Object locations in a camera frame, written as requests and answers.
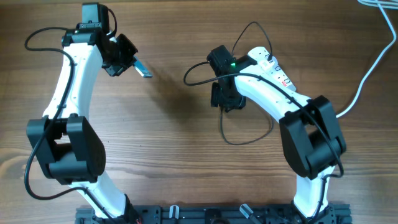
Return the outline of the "turquoise screen smartphone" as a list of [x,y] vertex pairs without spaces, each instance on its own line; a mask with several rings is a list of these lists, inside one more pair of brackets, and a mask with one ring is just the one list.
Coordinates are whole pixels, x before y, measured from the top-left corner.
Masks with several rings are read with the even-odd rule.
[[134,68],[141,75],[142,78],[152,78],[153,77],[151,72],[142,64],[142,62],[137,57],[134,57],[134,60],[135,60]]

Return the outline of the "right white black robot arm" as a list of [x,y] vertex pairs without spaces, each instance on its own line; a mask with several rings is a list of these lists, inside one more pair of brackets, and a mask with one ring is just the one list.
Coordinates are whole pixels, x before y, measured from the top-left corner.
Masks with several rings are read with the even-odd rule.
[[284,157],[297,175],[293,205],[303,221],[315,223],[329,208],[326,199],[334,169],[342,169],[346,143],[333,106],[324,96],[311,99],[296,88],[265,47],[235,58],[221,45],[206,58],[216,78],[211,105],[225,112],[240,110],[250,99],[280,126]]

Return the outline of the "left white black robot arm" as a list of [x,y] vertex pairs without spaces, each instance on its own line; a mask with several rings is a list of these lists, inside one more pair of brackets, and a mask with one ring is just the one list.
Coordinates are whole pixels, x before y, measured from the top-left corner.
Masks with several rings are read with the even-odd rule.
[[89,220],[99,223],[140,223],[141,216],[106,173],[104,145],[89,122],[96,77],[112,77],[135,68],[150,72],[136,58],[137,49],[117,28],[114,12],[93,2],[82,5],[82,20],[62,37],[63,66],[55,93],[40,119],[27,125],[30,160],[39,162],[48,179],[77,191],[91,205]]

